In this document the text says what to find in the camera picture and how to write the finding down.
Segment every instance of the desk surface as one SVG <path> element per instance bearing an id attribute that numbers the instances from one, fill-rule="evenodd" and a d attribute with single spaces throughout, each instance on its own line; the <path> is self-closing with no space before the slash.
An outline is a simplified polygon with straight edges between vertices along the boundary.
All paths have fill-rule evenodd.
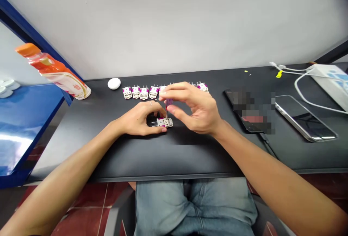
<path id="1" fill-rule="evenodd" d="M 338 64 L 346 69 L 348 63 Z M 303 69 L 306 65 L 295 65 Z M 220 115 L 250 141 L 266 150 L 255 134 L 243 132 L 236 115 L 223 96 L 225 89 L 243 88 L 256 96 L 275 92 L 289 94 L 301 101 L 294 88 L 295 75 L 283 74 L 271 67 L 226 69 L 190 73 L 136 76 L 121 78 L 122 86 L 202 81 L 206 82 L 216 99 Z M 74 100 L 58 126 L 40 160 L 29 177 L 29 182 L 43 180 L 55 167 L 98 134 L 111 120 L 120 117 L 140 102 L 125 100 L 122 89 L 110 90 L 108 80 L 88 81 L 92 94 L 86 100 Z M 303 78 L 299 87 L 304 96 L 314 103 L 340 109 L 311 77 Z M 277 157 L 299 173 L 348 171 L 348 116 L 305 104 L 317 117 L 331 127 L 340 138 L 335 141 L 307 142 L 280 115 L 274 112 L 272 124 L 275 134 L 268 135 Z M 186 105 L 181 107 L 189 113 Z M 118 139 L 102 159 L 91 181 L 140 181 L 153 179 L 185 179 L 228 177 L 243 175 L 225 150 L 211 137 L 188 130 L 173 117 L 174 127 L 159 136 Z"/>
<path id="2" fill-rule="evenodd" d="M 0 176 L 26 159 L 63 101 L 54 84 L 22 86 L 0 99 Z"/>

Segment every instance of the power strip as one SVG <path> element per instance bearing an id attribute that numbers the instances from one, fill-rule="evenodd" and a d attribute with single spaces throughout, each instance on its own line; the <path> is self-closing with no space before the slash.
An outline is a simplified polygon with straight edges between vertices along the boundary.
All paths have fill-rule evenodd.
<path id="1" fill-rule="evenodd" d="M 312 76 L 328 95 L 331 96 L 344 111 L 348 112 L 348 94 L 342 88 L 344 87 L 348 90 L 348 75 L 342 69 L 334 65 L 315 64 L 309 67 L 308 70 L 311 70 L 311 75 L 328 76 L 341 79 L 345 82 L 345 84 L 343 84 L 343 82 L 339 80 Z"/>

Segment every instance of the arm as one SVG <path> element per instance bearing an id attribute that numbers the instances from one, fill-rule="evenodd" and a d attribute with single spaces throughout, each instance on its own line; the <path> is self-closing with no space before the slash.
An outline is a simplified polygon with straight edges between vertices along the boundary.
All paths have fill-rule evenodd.
<path id="1" fill-rule="evenodd" d="M 166 128 L 146 125 L 147 115 L 151 112 L 157 115 L 157 111 L 161 116 L 166 113 L 159 103 L 140 102 L 108 124 L 43 180 L 2 228 L 0 236 L 51 235 L 104 154 L 120 135 L 166 132 Z"/>
<path id="2" fill-rule="evenodd" d="M 160 100 L 186 102 L 192 115 L 168 106 L 190 130 L 212 135 L 230 154 L 274 213 L 297 235 L 345 235 L 348 216 L 290 168 L 251 143 L 219 115 L 210 94 L 188 83 L 167 86 Z"/>

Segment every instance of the orange bottle cap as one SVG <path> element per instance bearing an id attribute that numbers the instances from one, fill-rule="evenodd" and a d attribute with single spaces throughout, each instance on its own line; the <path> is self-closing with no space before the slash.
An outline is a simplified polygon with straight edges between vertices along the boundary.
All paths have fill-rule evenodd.
<path id="1" fill-rule="evenodd" d="M 41 52 L 41 50 L 33 43 L 26 43 L 16 48 L 16 52 L 23 57 L 31 57 Z"/>

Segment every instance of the white cable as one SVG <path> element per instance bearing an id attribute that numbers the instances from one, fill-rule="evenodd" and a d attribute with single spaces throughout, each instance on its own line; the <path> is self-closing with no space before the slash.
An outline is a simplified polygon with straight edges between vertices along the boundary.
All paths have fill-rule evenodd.
<path id="1" fill-rule="evenodd" d="M 346 82 L 342 79 L 339 78 L 332 78 L 329 76 L 319 76 L 319 75 L 313 75 L 313 74 L 309 74 L 311 70 L 309 70 L 307 73 L 295 73 L 295 72 L 287 72 L 287 71 L 283 71 L 283 73 L 287 73 L 287 74 L 295 74 L 295 75 L 309 75 L 309 76 L 317 76 L 317 77 L 321 77 L 321 78 L 327 78 L 327 79 L 333 79 L 336 81 L 340 81 L 343 83 L 343 86 L 346 84 Z M 346 92 L 346 94 L 348 95 L 348 90 L 346 88 L 343 87 L 343 90 Z"/>
<path id="2" fill-rule="evenodd" d="M 342 110 L 337 110 L 337 109 L 333 109 L 333 108 L 329 108 L 329 107 L 324 107 L 322 105 L 317 105 L 317 104 L 313 104 L 312 102 L 309 102 L 304 96 L 303 94 L 301 93 L 300 89 L 298 88 L 298 81 L 303 78 L 304 76 L 306 75 L 310 75 L 309 73 L 311 72 L 312 70 L 309 70 L 307 71 L 306 73 L 304 73 L 302 76 L 300 76 L 298 79 L 295 80 L 294 82 L 294 86 L 295 86 L 295 89 L 296 91 L 298 92 L 298 94 L 300 95 L 300 97 L 302 98 L 303 101 L 305 101 L 307 104 L 310 104 L 310 105 L 313 105 L 313 106 L 316 106 L 316 107 L 320 107 L 320 108 L 323 108 L 323 109 L 327 109 L 327 110 L 331 110 L 331 111 L 334 111 L 334 112 L 338 112 L 338 113 L 343 113 L 343 114 L 346 114 L 348 115 L 348 112 L 346 111 L 342 111 Z"/>
<path id="3" fill-rule="evenodd" d="M 288 69 L 288 70 L 293 70 L 293 71 L 305 71 L 305 70 L 308 70 L 309 68 L 307 69 L 304 69 L 304 70 L 297 70 L 297 69 L 289 69 L 287 67 L 282 67 L 282 69 L 280 69 L 277 64 L 275 64 L 274 62 L 270 62 L 270 64 L 274 67 L 276 67 L 279 71 L 283 70 L 283 69 Z M 310 104 L 310 105 L 313 105 L 313 106 L 316 106 L 316 107 L 320 107 L 320 108 L 323 108 L 323 109 L 327 109 L 327 110 L 331 110 L 331 111 L 334 111 L 334 112 L 338 112 L 338 113 L 344 113 L 346 115 L 348 115 L 348 112 L 346 111 L 342 111 L 342 110 L 336 110 L 336 109 L 333 109 L 333 108 L 329 108 L 329 107 L 324 107 L 322 105 L 317 105 L 317 104 L 313 104 L 312 102 L 309 102 L 304 96 L 303 94 L 301 93 L 300 89 L 298 88 L 298 81 L 303 78 L 304 76 L 306 75 L 309 75 L 309 76 L 317 76 L 317 77 L 321 77 L 321 78 L 328 78 L 328 79 L 334 79 L 334 80 L 338 80 L 338 81 L 341 81 L 343 83 L 343 90 L 347 93 L 348 95 L 348 90 L 346 88 L 344 88 L 344 86 L 346 85 L 346 82 L 342 79 L 338 79 L 338 78 L 332 78 L 332 77 L 328 77 L 328 76 L 319 76 L 319 75 L 312 75 L 312 74 L 309 74 L 313 69 L 310 69 L 308 70 L 306 73 L 302 74 L 302 73 L 295 73 L 295 72 L 287 72 L 287 71 L 283 71 L 283 73 L 287 73 L 287 74 L 295 74 L 295 75 L 301 75 L 298 79 L 295 80 L 294 82 L 294 86 L 295 86 L 295 89 L 296 91 L 298 92 L 298 94 L 300 95 L 300 97 L 303 99 L 303 101 L 305 101 L 307 104 Z"/>

